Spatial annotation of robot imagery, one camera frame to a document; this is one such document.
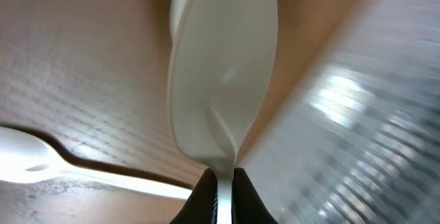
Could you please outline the clear plastic basket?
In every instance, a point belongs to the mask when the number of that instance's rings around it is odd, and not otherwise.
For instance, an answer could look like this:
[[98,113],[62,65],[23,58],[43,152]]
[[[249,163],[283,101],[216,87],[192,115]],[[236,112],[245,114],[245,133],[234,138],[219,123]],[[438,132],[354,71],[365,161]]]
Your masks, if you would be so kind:
[[363,0],[243,167],[277,223],[438,223],[439,0]]

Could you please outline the white plastic spoon lowest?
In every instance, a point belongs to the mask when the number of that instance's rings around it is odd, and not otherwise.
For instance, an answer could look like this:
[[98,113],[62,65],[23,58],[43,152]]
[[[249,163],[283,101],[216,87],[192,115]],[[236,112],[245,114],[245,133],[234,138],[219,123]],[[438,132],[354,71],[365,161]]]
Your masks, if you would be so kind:
[[47,142],[13,128],[1,128],[1,180],[10,183],[37,183],[57,177],[73,175],[159,197],[186,200],[191,189],[112,172],[75,166],[56,152]]

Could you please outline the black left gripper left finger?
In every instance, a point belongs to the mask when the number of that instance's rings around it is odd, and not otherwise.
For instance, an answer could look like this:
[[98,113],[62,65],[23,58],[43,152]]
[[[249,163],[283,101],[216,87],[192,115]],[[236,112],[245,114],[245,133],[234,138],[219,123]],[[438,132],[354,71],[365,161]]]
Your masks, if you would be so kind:
[[215,205],[217,178],[207,168],[182,209],[170,224],[212,224],[216,223]]

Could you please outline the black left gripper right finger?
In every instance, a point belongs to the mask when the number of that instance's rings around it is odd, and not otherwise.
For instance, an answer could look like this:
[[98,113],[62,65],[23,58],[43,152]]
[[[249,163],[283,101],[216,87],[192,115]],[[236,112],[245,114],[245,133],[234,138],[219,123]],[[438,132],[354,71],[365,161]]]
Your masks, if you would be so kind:
[[234,169],[232,213],[234,224],[277,224],[243,168]]

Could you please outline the white plastic spoon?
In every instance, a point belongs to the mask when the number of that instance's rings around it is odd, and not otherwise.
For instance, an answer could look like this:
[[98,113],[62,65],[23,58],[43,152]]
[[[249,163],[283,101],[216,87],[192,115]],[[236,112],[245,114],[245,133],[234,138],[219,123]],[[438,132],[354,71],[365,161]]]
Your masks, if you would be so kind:
[[232,223],[237,155],[270,83],[277,0],[171,0],[168,122],[180,152],[217,178],[216,223]]

